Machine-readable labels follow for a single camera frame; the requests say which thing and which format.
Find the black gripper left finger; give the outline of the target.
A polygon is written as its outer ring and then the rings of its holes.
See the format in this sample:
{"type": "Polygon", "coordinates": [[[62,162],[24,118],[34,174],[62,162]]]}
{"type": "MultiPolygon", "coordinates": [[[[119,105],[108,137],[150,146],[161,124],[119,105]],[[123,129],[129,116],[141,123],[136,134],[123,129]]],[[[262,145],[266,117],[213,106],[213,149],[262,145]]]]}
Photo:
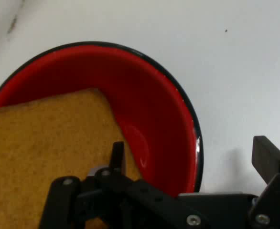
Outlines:
{"type": "Polygon", "coordinates": [[[99,218],[111,229],[206,229],[200,212],[143,180],[123,172],[124,144],[113,144],[110,163],[93,176],[55,179],[50,186],[39,228],[83,229],[99,218]]]}

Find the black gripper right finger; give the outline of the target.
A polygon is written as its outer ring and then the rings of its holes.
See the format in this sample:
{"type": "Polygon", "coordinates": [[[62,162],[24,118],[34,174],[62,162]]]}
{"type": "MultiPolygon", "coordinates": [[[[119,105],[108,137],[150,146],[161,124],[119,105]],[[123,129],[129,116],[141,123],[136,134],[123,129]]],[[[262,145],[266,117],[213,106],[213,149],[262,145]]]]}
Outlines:
{"type": "Polygon", "coordinates": [[[249,223],[254,229],[280,229],[280,150],[263,135],[253,138],[252,165],[267,186],[253,202],[249,223]]]}

